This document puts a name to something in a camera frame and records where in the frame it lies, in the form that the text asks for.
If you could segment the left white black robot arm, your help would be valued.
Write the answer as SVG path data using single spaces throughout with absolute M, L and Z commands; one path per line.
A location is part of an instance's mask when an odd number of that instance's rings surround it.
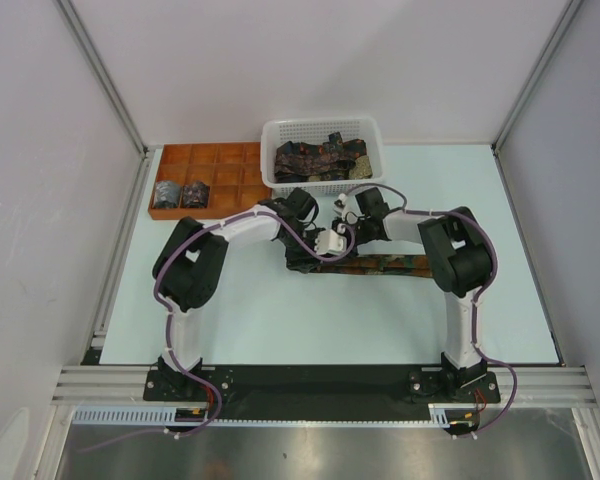
M 194 397 L 201 376 L 194 370 L 202 360 L 200 321 L 196 312 L 215 294 L 232 248 L 278 240 L 319 264 L 343 259 L 353 247 L 348 226 L 304 231 L 304 213 L 286 199 L 266 199 L 241 213 L 207 225 L 192 217 L 180 219 L 156 260 L 153 295 L 167 311 L 163 362 L 171 369 L 166 387 L 177 398 Z

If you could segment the dark red tie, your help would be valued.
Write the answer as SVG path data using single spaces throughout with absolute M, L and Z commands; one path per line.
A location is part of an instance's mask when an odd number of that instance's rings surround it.
M 208 207 L 210 186 L 196 180 L 182 188 L 181 207 L 190 209 L 204 209 Z

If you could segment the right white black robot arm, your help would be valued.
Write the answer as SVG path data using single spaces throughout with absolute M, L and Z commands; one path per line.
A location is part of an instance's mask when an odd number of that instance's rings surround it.
M 445 297 L 447 330 L 439 382 L 449 399 L 466 400 L 487 375 L 479 300 L 498 271 L 493 244 L 471 210 L 391 209 L 372 187 L 340 194 L 334 211 L 340 228 L 355 228 L 358 245 L 382 240 L 423 246 L 432 278 Z

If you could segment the orange green patterned tie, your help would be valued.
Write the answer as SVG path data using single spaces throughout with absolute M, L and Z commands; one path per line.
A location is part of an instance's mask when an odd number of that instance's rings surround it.
M 370 254 L 338 263 L 327 263 L 310 270 L 316 274 L 385 275 L 432 278 L 433 273 L 425 255 Z

